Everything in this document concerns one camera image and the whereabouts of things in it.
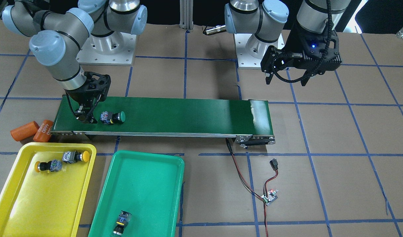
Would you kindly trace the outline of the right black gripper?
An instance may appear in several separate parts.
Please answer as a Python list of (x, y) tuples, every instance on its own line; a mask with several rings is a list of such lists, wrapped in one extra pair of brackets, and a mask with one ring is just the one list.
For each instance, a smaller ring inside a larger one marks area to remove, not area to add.
[[(75, 90), (65, 90), (69, 108), (79, 122), (98, 123), (93, 111), (99, 102), (105, 101), (111, 85), (111, 77), (108, 74), (102, 75), (94, 72), (84, 72), (84, 76), (86, 81), (81, 87)], [(75, 111), (73, 111), (70, 98), (79, 104), (79, 108)]]

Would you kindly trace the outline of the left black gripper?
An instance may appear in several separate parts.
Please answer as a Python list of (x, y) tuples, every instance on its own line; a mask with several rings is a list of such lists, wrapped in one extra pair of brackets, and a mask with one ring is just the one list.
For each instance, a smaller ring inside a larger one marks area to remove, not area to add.
[(261, 70), (266, 73), (266, 84), (271, 83), (275, 71), (289, 66), (306, 70), (301, 80), (303, 87), (315, 74), (322, 75), (326, 71), (339, 68), (343, 61), (340, 57), (337, 33), (331, 31), (330, 41), (334, 45), (325, 51), (328, 33), (328, 23), (321, 33), (310, 32), (295, 23), (284, 48), (279, 50), (269, 46), (261, 60)]

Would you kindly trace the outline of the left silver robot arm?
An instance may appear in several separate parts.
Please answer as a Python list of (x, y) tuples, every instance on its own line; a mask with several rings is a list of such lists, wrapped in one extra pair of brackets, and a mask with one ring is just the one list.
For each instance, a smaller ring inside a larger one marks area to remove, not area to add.
[(251, 34), (248, 49), (261, 60), (266, 84), (273, 77), (302, 86), (315, 75), (335, 71), (342, 64), (339, 40), (334, 26), (349, 0), (304, 0), (296, 15), (287, 42), (277, 42), (290, 11), (280, 0), (231, 0), (224, 8), (226, 30), (232, 34)]

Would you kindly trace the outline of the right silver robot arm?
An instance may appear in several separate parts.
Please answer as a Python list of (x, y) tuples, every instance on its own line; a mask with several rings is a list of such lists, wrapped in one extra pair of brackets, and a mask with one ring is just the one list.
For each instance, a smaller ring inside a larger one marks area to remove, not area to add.
[(52, 12), (47, 0), (16, 0), (2, 12), (4, 25), (30, 37), (37, 61), (79, 105), (72, 114), (79, 122), (97, 123), (93, 112), (106, 99), (108, 75), (84, 71), (85, 64), (132, 63), (135, 38), (148, 17), (139, 0), (80, 0), (65, 14)]

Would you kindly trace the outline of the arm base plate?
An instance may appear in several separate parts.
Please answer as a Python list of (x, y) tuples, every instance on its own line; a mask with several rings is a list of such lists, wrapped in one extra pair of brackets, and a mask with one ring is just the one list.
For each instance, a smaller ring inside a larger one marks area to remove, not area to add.
[(273, 43), (262, 42), (253, 34), (234, 34), (234, 39), (239, 68), (242, 69), (260, 69), (261, 60), (270, 45), (277, 49), (285, 45), (282, 34)]
[(136, 35), (121, 32), (113, 32), (103, 38), (90, 36), (76, 56), (76, 60), (81, 65), (131, 66), (136, 39)]

